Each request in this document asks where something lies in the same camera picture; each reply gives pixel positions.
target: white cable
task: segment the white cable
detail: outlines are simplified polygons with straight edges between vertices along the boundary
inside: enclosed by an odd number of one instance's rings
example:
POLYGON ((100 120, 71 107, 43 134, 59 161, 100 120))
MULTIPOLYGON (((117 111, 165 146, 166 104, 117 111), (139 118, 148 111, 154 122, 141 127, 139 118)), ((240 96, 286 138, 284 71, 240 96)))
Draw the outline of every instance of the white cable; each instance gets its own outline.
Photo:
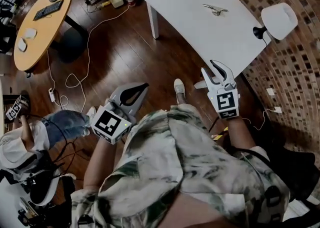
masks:
MULTIPOLYGON (((260 130, 262 129, 263 125, 264 125, 265 122, 266 122, 266 117, 265 117, 265 112, 266 112, 266 111, 270 111, 270 112, 276 113, 275 110, 265 109, 265 110, 262 112, 262 115, 263 115, 263 123, 262 123, 261 127, 260 127, 260 128, 257 128, 256 126, 253 126, 253 127, 254 127, 256 130, 258 130, 258 131, 260 131, 260 130)), ((250 122, 250 124, 252 125, 250 119, 248 119, 248 118, 242 118, 242 119, 243 119, 243 120, 248 120, 248 121, 250 122)))
MULTIPOLYGON (((86 105, 86 101, 87 101, 87 99, 86 99, 86 94, 85 94, 84 88, 83 88, 83 86, 82 86, 82 82, 89 76, 89 67, 90 67, 89 40, 90 40, 91 33, 92 33, 98 26, 100 26, 101 24, 103 24, 104 22, 107 22, 107 21, 110 21, 110 20, 113 20, 113 19, 117 19, 118 17, 120 17, 121 15, 123 15, 125 12, 128 11, 129 7, 130 7, 130 6, 128 6, 128 8, 127 8, 125 11, 123 11, 120 15, 100 22, 96 27, 94 27, 94 28, 90 31, 89 37, 88 37, 88 41, 87 41, 87 45, 86 45, 86 46, 87 46, 87 49, 88 49, 88 59, 89 59, 86 76, 85 76, 82 80, 79 80, 78 77, 77 77, 74 73, 71 73, 71 74, 69 74, 69 76, 68 76, 68 77, 66 78, 66 80, 65 80, 65 86, 66 86, 67 88, 69 88, 69 89, 76 88, 76 87, 78 87, 79 85, 81 86, 81 90, 82 90, 83 97, 84 97, 84 103, 83 103, 83 106, 82 106, 82 109, 81 109, 81 113, 84 111, 84 108, 85 108, 85 105, 86 105), (72 75, 73 75, 73 76, 75 77, 75 79, 78 81, 78 84, 77 84, 77 85, 74 85, 74 86, 68 86, 68 85, 67 85, 68 79, 69 79, 69 77, 72 76, 72 75)), ((52 79, 53 82, 54 82, 54 86, 53 86, 53 90, 54 90, 55 87, 56 87, 56 82, 55 82, 55 80, 52 78, 52 75, 51 75, 51 68, 50 68, 50 62, 49 62, 49 52, 48 52, 48 50, 47 50, 46 52, 47 52, 47 56, 48 56, 48 64, 49 64, 50 77, 51 77, 51 79, 52 79)), ((62 101, 61 101, 62 97, 65 97, 65 98, 67 99, 67 103, 66 103, 66 104, 62 104, 62 105, 59 105, 59 104, 57 104, 56 102, 54 102, 54 103, 55 103, 57 106, 59 106, 59 107, 65 107, 65 106, 69 103, 69 99, 68 99, 68 97, 65 96, 65 95, 62 95, 62 96, 60 97, 60 103, 62 103, 62 101)))
MULTIPOLYGON (((49 52, 48 52, 48 50, 46 51, 46 54, 47 54, 47 57, 48 57, 48 66, 49 66, 49 72, 50 72, 50 77, 51 77, 51 80, 53 81, 53 89, 52 89, 52 93, 54 94, 55 92, 55 88, 56 88, 56 81, 54 80, 54 78, 52 78, 52 74, 51 74, 51 67, 50 67, 50 60, 49 60, 49 52)), ((59 106, 59 107, 65 107, 65 106, 67 106, 68 104, 69 104, 69 98, 67 97, 67 96, 65 96, 65 95, 62 95, 62 96, 60 96, 60 103, 62 104, 62 105, 60 105, 60 104, 57 104, 56 103, 56 101, 54 101, 54 103, 57 105, 57 106, 59 106), (62 104, 62 98, 63 97, 65 97, 66 98, 66 100, 67 100, 67 102, 66 102, 66 104, 62 104)))

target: jeans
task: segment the jeans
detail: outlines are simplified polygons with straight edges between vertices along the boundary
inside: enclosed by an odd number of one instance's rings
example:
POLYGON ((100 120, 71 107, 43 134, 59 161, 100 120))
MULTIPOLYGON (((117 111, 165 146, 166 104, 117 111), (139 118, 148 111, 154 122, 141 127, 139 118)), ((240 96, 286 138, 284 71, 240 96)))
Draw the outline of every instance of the jeans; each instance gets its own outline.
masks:
POLYGON ((65 138, 69 141, 84 135, 85 130, 90 126, 90 119, 89 116, 77 111, 61 110, 46 116, 42 119, 42 123, 46 127, 51 149, 65 138))

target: brick wall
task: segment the brick wall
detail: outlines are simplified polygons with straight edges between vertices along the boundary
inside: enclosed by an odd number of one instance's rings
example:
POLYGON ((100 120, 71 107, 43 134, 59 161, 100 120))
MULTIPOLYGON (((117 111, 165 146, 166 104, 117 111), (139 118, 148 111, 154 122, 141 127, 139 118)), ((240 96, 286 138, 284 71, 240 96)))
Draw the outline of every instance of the brick wall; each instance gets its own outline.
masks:
POLYGON ((272 38, 268 47, 243 71, 265 108, 280 106, 283 115, 269 113, 287 138, 287 147, 312 151, 320 167, 320 0, 240 0, 261 21, 261 10, 285 2, 298 26, 285 39, 272 38), (269 96, 266 88, 274 88, 269 96))

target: floral shirt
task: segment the floral shirt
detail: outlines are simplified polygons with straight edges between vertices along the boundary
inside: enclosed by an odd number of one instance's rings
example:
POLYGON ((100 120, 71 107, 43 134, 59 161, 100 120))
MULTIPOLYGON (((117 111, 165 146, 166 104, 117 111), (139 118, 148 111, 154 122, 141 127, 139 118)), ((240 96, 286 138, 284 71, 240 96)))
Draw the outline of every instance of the floral shirt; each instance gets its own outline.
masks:
MULTIPOLYGON (((251 150, 268 158, 256 146, 251 150)), ((99 192, 72 198, 72 227, 157 227, 182 192, 241 227, 282 221, 289 189, 259 158, 229 155, 188 104, 146 115, 99 192)))

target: white lamp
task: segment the white lamp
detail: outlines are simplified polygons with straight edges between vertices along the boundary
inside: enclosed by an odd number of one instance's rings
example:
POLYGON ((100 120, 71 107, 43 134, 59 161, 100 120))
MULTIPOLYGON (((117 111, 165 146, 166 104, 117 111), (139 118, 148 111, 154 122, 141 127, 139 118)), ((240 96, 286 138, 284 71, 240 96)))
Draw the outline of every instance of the white lamp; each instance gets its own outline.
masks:
POLYGON ((277 40, 283 40, 298 25, 295 12, 286 3, 264 8, 261 12, 261 18, 264 27, 253 28, 253 33, 258 39, 262 39, 264 32, 268 30, 277 40))

